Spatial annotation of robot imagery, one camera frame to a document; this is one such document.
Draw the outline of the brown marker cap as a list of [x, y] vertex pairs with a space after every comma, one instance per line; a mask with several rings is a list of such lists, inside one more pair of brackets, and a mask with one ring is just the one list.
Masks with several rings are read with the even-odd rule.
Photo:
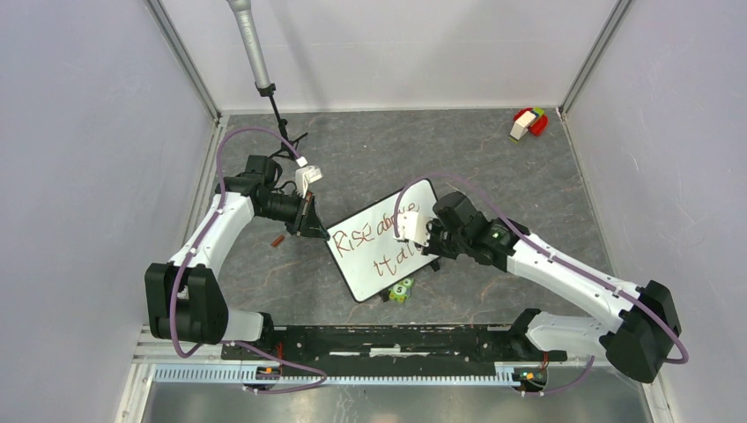
[[285, 240], [285, 237], [283, 235], [279, 235], [272, 243], [271, 247], [276, 248], [280, 243], [282, 243]]

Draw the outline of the white whiteboard black frame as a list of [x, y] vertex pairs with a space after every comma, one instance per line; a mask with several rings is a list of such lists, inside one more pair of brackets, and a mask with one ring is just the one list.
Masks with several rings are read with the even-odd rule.
[[401, 279], [430, 265], [436, 256], [422, 255], [413, 243], [397, 241], [394, 227], [404, 212], [433, 215], [437, 201], [425, 179], [410, 186], [397, 201], [397, 191], [371, 203], [328, 228], [328, 250], [351, 297], [367, 301]]

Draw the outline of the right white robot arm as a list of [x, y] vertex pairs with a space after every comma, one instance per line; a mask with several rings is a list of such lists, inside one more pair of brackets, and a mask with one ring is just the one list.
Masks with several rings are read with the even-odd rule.
[[572, 302], [584, 317], [529, 311], [526, 325], [510, 333], [511, 353], [530, 360], [541, 351], [602, 355], [620, 373], [651, 383], [664, 364], [684, 364], [682, 326], [671, 291], [650, 280], [644, 286], [612, 277], [553, 248], [504, 216], [488, 219], [462, 192], [452, 192], [427, 216], [400, 220], [402, 238], [425, 255], [476, 263], [525, 278]]

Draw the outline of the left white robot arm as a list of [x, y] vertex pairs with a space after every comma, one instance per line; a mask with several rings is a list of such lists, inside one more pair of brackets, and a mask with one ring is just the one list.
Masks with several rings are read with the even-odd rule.
[[270, 315], [229, 308], [218, 275], [238, 235], [255, 218], [281, 222], [293, 236], [329, 239], [309, 189], [322, 171], [303, 158], [297, 163], [291, 193], [278, 187], [282, 168], [267, 156], [251, 155], [243, 172], [220, 178], [208, 213], [186, 244], [166, 263], [153, 263], [145, 272], [155, 338], [205, 345], [239, 340], [260, 360], [275, 352]]

